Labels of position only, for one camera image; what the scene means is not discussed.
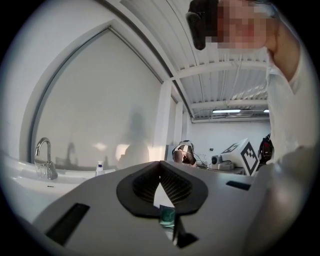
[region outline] fluorescent light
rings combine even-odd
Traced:
[[[219,114],[219,113],[239,113],[241,109],[220,109],[220,110],[214,110],[214,114]]]

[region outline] faucet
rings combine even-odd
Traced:
[[[38,142],[38,144],[35,147],[35,155],[38,157],[40,154],[40,148],[42,146],[42,144],[46,142],[46,154],[47,154],[47,162],[46,162],[46,173],[47,173],[47,177],[49,180],[55,180],[56,178],[58,178],[58,173],[56,171],[56,167],[55,164],[53,162],[51,162],[51,143],[50,140],[48,138],[42,138],[40,139],[40,141]]]

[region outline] small bottle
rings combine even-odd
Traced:
[[[98,161],[98,165],[95,169],[95,176],[99,176],[104,174],[104,167],[103,167],[104,162],[103,161]]]

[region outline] white wall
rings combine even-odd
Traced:
[[[177,103],[171,97],[168,134],[167,134],[167,139],[166,139],[166,144],[167,145],[172,145],[174,143],[175,123],[176,123],[176,106],[177,106]]]
[[[24,24],[0,69],[1,149],[28,161],[31,124],[40,99],[61,63],[87,40],[112,25],[162,79],[160,62],[120,18],[94,0],[48,0]]]
[[[51,141],[59,169],[123,169],[150,161],[161,83],[107,30],[80,48],[52,81],[33,146]],[[40,152],[46,158],[46,149]]]
[[[233,143],[248,138],[254,151],[259,150],[262,139],[271,132],[269,122],[247,123],[193,123],[191,142],[197,155],[205,154],[207,160],[219,155]]]

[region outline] white shirt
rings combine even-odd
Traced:
[[[318,141],[319,83],[302,44],[298,67],[290,82],[268,53],[266,81],[274,162],[300,146],[314,146]]]

